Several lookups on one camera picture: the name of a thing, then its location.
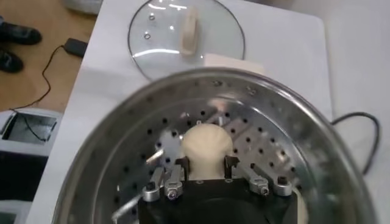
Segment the power cord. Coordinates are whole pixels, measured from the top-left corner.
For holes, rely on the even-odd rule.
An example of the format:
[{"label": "power cord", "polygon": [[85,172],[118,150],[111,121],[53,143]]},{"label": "power cord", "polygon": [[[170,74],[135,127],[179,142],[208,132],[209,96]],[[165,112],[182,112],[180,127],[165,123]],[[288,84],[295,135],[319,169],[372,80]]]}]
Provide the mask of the power cord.
[{"label": "power cord", "polygon": [[19,113],[18,111],[14,110],[14,109],[10,109],[10,110],[12,110],[13,112],[15,112],[16,114],[19,114],[19,115],[23,118],[24,123],[26,124],[27,128],[29,129],[29,131],[30,131],[30,132],[31,132],[39,141],[43,141],[43,142],[46,142],[46,141],[47,141],[46,138],[41,138],[41,137],[39,137],[39,136],[33,131],[33,129],[31,128],[31,126],[30,126],[30,124],[28,123],[27,118],[25,117],[24,114]]},{"label": "power cord", "polygon": [[348,118],[351,118],[351,117],[366,117],[366,118],[372,120],[372,122],[375,125],[374,143],[372,144],[370,155],[369,155],[367,162],[366,162],[366,165],[364,166],[364,169],[363,169],[363,175],[367,175],[367,173],[370,171],[370,169],[372,167],[372,164],[374,163],[374,157],[378,151],[378,146],[379,146],[380,136],[381,136],[380,122],[374,115],[371,115],[369,113],[353,112],[353,113],[347,113],[339,118],[336,118],[335,120],[333,120],[331,122],[331,124],[336,125],[336,124],[338,124],[338,123],[340,123]]},{"label": "power cord", "polygon": [[32,106],[33,104],[40,102],[44,97],[46,97],[46,96],[50,93],[50,91],[51,91],[51,85],[50,85],[50,82],[49,82],[48,78],[46,78],[44,72],[46,72],[46,70],[48,69],[48,67],[49,67],[49,65],[50,65],[50,63],[51,63],[51,61],[53,60],[53,57],[54,57],[55,53],[56,53],[60,48],[64,48],[64,46],[63,46],[63,45],[58,46],[58,47],[53,51],[53,53],[51,53],[50,59],[49,59],[48,63],[46,64],[46,66],[44,67],[43,71],[42,71],[42,77],[44,78],[44,80],[45,80],[46,83],[48,84],[48,90],[46,90],[46,92],[45,92],[42,96],[40,96],[38,99],[36,99],[35,101],[33,101],[33,102],[31,102],[31,103],[28,103],[28,104],[26,104],[26,105],[24,105],[24,106],[12,108],[12,109],[10,109],[10,110],[15,111],[15,110],[20,109],[20,108],[25,108],[25,107]]},{"label": "power cord", "polygon": [[55,53],[56,53],[60,48],[63,48],[63,49],[64,49],[64,46],[63,46],[63,45],[58,46],[58,47],[53,51],[53,53],[51,53],[51,56],[50,56],[50,59],[49,59],[48,63],[46,64],[46,66],[45,66],[44,69],[42,70],[42,77],[44,78],[44,80],[45,80],[46,83],[48,84],[48,90],[46,90],[46,92],[45,92],[42,96],[40,96],[38,99],[36,99],[35,101],[33,101],[33,102],[31,102],[31,103],[28,103],[28,104],[26,104],[26,105],[23,105],[23,106],[20,106],[20,107],[16,107],[16,108],[10,108],[10,110],[12,110],[13,112],[15,112],[16,114],[19,114],[19,115],[23,118],[24,123],[26,124],[27,128],[29,129],[29,131],[31,131],[31,133],[32,133],[38,140],[43,141],[43,142],[46,142],[47,139],[39,137],[39,136],[33,131],[33,129],[31,128],[31,126],[30,126],[29,122],[27,121],[27,118],[25,117],[25,115],[23,115],[22,113],[20,113],[19,111],[17,111],[17,109],[21,109],[21,108],[25,108],[25,107],[32,106],[33,104],[40,102],[44,97],[46,97],[46,96],[50,93],[50,91],[51,91],[51,85],[50,85],[50,82],[49,82],[48,78],[46,78],[46,76],[45,76],[45,72],[46,72],[46,70],[48,69],[48,67],[49,67],[49,65],[50,65],[50,63],[51,63],[51,61],[53,60],[53,57],[54,57]]}]

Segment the black shoe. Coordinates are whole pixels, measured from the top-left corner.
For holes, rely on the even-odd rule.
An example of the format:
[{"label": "black shoe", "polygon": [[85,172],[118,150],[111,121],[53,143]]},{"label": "black shoe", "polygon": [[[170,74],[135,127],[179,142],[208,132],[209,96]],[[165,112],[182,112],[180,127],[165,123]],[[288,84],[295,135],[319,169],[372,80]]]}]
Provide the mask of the black shoe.
[{"label": "black shoe", "polygon": [[0,70],[16,73],[23,69],[23,62],[15,54],[0,49]]},{"label": "black shoe", "polygon": [[39,43],[41,40],[42,36],[36,29],[10,23],[0,25],[0,41],[31,45]]}]

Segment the perforated steel tray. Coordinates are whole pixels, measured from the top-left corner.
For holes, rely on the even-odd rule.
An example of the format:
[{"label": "perforated steel tray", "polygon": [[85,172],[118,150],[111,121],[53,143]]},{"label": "perforated steel tray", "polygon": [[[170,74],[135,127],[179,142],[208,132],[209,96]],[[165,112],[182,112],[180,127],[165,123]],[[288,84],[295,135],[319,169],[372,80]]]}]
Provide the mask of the perforated steel tray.
[{"label": "perforated steel tray", "polygon": [[[110,113],[80,149],[54,223],[111,223],[155,166],[171,168],[182,135],[197,122],[224,127],[240,160],[287,176],[306,201],[310,223],[375,223],[359,171],[318,111],[271,79],[218,68],[159,80]],[[158,149],[163,157],[146,164]],[[136,219],[133,209],[119,223]]]}]

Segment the glass pot lid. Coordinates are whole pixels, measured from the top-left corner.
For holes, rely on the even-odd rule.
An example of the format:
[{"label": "glass pot lid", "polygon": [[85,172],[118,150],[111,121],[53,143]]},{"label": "glass pot lid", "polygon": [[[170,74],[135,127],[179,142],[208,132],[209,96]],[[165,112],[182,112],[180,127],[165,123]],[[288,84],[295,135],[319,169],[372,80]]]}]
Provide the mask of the glass pot lid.
[{"label": "glass pot lid", "polygon": [[[197,46],[183,55],[180,41],[185,20],[197,13]],[[198,68],[205,54],[244,59],[244,33],[234,15],[215,0],[151,0],[134,15],[129,28],[129,50],[149,80]]]}]

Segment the white countertop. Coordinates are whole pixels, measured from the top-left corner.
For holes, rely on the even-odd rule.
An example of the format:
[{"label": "white countertop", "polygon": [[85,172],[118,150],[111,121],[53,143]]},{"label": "white countertop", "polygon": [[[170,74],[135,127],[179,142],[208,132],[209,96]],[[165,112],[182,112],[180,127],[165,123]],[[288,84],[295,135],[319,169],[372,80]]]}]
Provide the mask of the white countertop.
[{"label": "white countertop", "polygon": [[[63,180],[84,139],[130,94],[147,84],[131,60],[127,31],[142,0],[105,0],[62,119],[28,224],[49,224]],[[246,60],[332,118],[324,25],[317,17],[237,0],[221,1],[246,36]]]}]

